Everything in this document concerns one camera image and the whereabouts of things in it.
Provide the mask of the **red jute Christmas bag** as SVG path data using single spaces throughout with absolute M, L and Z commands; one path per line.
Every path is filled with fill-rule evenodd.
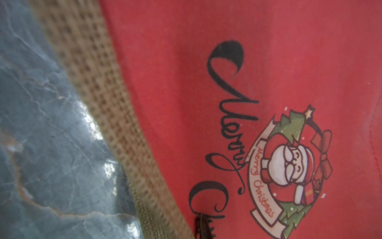
M 145 237 L 381 238 L 381 1 L 30 4 Z

